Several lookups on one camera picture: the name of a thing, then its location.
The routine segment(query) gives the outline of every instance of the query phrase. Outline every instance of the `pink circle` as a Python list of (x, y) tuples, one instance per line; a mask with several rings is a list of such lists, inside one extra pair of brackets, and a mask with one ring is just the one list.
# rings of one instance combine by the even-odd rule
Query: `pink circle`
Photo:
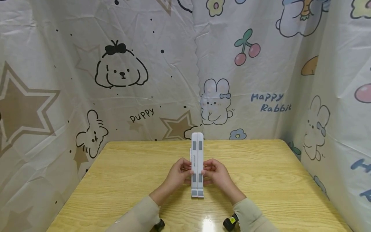
[(234, 59), (234, 63), (237, 65), (237, 66), (241, 66), (245, 63), (246, 61), (246, 54), (245, 53), (240, 53), (236, 56), (236, 58)]
[(354, 96), (359, 102), (371, 103), (371, 83), (359, 87)]
[(259, 55), (259, 53), (260, 53), (260, 45), (257, 43), (254, 43), (253, 45), (251, 45), (249, 49), (249, 57), (254, 58), (257, 55)]

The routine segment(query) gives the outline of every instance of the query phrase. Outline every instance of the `printed fabric backdrop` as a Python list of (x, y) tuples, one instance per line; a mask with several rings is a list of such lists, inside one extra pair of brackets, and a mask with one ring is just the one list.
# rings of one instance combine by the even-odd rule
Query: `printed fabric backdrop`
[(192, 132), (285, 140), (370, 231), (370, 36), (370, 0), (0, 0), (0, 231), (45, 231), (107, 142)]

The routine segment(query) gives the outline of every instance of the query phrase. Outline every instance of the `blue flower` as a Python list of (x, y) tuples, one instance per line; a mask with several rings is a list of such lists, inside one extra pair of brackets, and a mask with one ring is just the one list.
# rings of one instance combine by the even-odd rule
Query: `blue flower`
[(237, 129), (235, 131), (231, 131), (231, 136), (229, 137), (230, 140), (242, 140), (246, 139), (246, 134), (243, 132), (243, 129)]

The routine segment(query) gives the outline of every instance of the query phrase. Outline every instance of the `beige sleeve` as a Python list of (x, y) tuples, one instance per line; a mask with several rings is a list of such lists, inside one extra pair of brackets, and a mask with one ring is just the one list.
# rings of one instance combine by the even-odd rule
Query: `beige sleeve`
[(248, 198), (236, 203), (233, 211), (238, 217), (241, 232), (279, 231)]
[(160, 207), (152, 198), (146, 196), (111, 225), (106, 232), (150, 231), (152, 227), (160, 221), (160, 217), (158, 216), (159, 211)]

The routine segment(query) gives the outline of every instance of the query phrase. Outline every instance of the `wooden table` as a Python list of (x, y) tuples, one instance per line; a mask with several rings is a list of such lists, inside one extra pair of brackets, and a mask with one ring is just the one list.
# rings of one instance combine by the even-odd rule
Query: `wooden table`
[[(190, 141), (108, 143), (56, 217), (52, 231), (105, 231), (165, 179)], [(236, 185), (285, 231), (351, 231), (282, 140), (204, 143), (204, 158), (224, 163)], [(191, 199), (190, 187), (173, 194), (160, 210), (166, 231), (224, 231), (233, 214), (215, 186), (204, 199)]]

